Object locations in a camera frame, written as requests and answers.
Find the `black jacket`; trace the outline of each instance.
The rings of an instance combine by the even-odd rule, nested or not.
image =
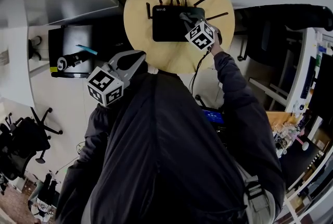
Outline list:
[[[215,56],[228,150],[186,86],[142,74],[120,101],[92,113],[80,159],[62,186],[57,223],[244,223],[244,182],[234,159],[270,191],[285,184],[271,127],[233,59]]]

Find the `blue screen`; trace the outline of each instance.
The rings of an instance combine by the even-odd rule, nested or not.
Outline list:
[[[204,110],[204,109],[202,111],[203,111],[204,115],[208,118],[209,121],[221,123],[221,124],[224,123],[221,113]]]

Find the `white cube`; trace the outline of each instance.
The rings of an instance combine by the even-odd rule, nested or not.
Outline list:
[[[185,38],[202,51],[214,43],[214,29],[202,21],[186,34]]]
[[[124,95],[124,83],[100,67],[91,73],[87,85],[90,96],[104,106]]]

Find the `monitor screen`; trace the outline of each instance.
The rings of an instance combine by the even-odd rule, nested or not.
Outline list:
[[[203,109],[202,111],[210,122],[215,122],[215,123],[220,123],[220,124],[224,123],[221,113],[210,111],[210,110],[205,110],[205,109]]]
[[[326,122],[330,122],[333,117],[332,71],[333,57],[323,54],[309,108]]]

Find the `desk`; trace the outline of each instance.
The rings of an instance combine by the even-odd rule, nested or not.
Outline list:
[[[285,122],[297,124],[298,120],[294,114],[279,111],[266,111],[272,130],[277,125],[283,125]]]
[[[192,6],[198,0],[187,0]],[[134,49],[147,53],[146,61],[152,66],[171,73],[192,73],[205,51],[199,51],[188,42],[155,42],[152,39],[152,20],[147,18],[146,2],[151,8],[158,5],[158,0],[127,0],[124,9],[126,35]],[[235,30],[234,10],[230,0],[206,0],[199,5],[205,10],[205,16],[211,17],[224,12],[229,14],[212,19],[209,24],[219,28],[223,38],[222,48],[227,50]],[[208,55],[200,69],[213,64],[213,56]]]

